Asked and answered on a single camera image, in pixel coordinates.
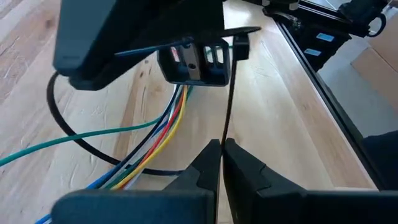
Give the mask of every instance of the black cable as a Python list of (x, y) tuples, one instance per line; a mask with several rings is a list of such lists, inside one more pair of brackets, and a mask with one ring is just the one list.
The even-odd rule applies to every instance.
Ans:
[[(57, 77), (59, 76), (58, 72), (55, 72), (49, 81), (49, 84), (47, 85), (47, 104), (49, 106), (51, 115), (54, 117), (55, 122), (60, 126), (60, 128), (68, 135), (68, 136), (73, 136), (76, 135), (76, 132), (74, 132), (74, 130), (72, 130), (72, 128), (68, 125), (68, 123), (64, 120), (64, 118), (62, 117), (57, 103), (55, 102), (55, 97), (54, 97), (54, 86), (55, 86), (55, 81), (57, 79)], [(167, 115), (167, 113), (169, 112), (169, 110), (171, 109), (171, 105), (173, 104), (176, 96), (177, 96), (177, 92), (175, 91), (173, 94), (173, 97), (171, 99), (171, 101), (169, 102), (169, 104), (166, 107), (166, 110), (164, 111), (163, 115), (160, 117), (159, 121), (155, 124), (154, 128), (149, 132), (149, 134), (140, 142), (140, 144), (131, 152), (132, 155), (131, 157), (142, 147), (142, 145), (144, 145), (144, 143), (152, 136), (153, 132), (157, 129), (157, 127), (160, 125), (160, 123), (163, 121), (163, 119), (165, 118), (165, 116)], [(83, 139), (77, 139), (74, 140), (79, 146), (81, 146), (83, 149), (85, 149), (86, 151), (88, 151), (89, 153), (91, 153), (92, 155), (110, 163), (113, 165), (119, 165), (122, 161), (119, 161), (101, 151), (99, 151), (98, 149), (96, 149), (95, 147), (93, 147), (92, 145), (88, 144), (85, 140)], [(175, 175), (179, 175), (181, 174), (183, 171), (182, 170), (178, 170), (178, 171), (173, 171), (173, 170), (154, 170), (154, 169), (145, 169), (143, 171), (144, 174), (150, 174), (150, 175), (166, 175), (166, 176), (175, 176)]]
[(232, 101), (234, 98), (234, 90), (235, 90), (235, 79), (236, 79), (236, 63), (237, 61), (232, 59), (232, 67), (231, 67), (231, 83), (229, 84), (229, 93), (228, 93), (228, 105), (226, 109), (225, 115), (225, 125), (223, 131), (223, 137), (221, 138), (221, 150), (225, 150), (225, 141), (226, 135), (228, 133), (229, 121), (231, 119), (231, 111), (232, 111)]
[(387, 25), (386, 15), (384, 15), (383, 13), (380, 13), (380, 15), (377, 16), (377, 18), (380, 18), (380, 20), (381, 20), (380, 29), (375, 34), (372, 34), (372, 35), (368, 34), (368, 37), (377, 37), (378, 35), (381, 34), (381, 32), (383, 32), (384, 28), (386, 28), (386, 25)]

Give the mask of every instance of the wood grain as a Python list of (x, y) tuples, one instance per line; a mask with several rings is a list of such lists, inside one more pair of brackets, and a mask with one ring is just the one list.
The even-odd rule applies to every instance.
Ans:
[[(13, 6), (0, 19), (0, 25), (9, 16), (17, 19), (13, 27), (0, 29), (1, 157), (64, 136), (45, 102), (45, 88), (53, 73), (59, 0), (23, 0)], [(274, 21), (263, 16), (260, 7), (232, 0), (224, 4), (224, 17), (226, 27), (262, 27), (250, 36), (250, 59), (238, 63), (228, 136), (307, 189), (374, 189)], [(103, 90), (76, 91), (64, 78), (55, 89), (63, 116), (81, 133), (155, 119), (168, 103), (173, 85), (164, 80), (151, 55)], [(219, 139), (227, 96), (228, 87), (195, 87), (176, 137), (150, 166), (184, 169), (210, 139)], [(121, 159), (147, 132), (87, 141)], [(48, 213), (56, 199), (83, 188), (109, 168), (72, 142), (0, 168), (1, 223), (32, 223)], [(136, 188), (161, 189), (170, 181), (142, 175)], [(222, 183), (218, 221), (231, 223)]]

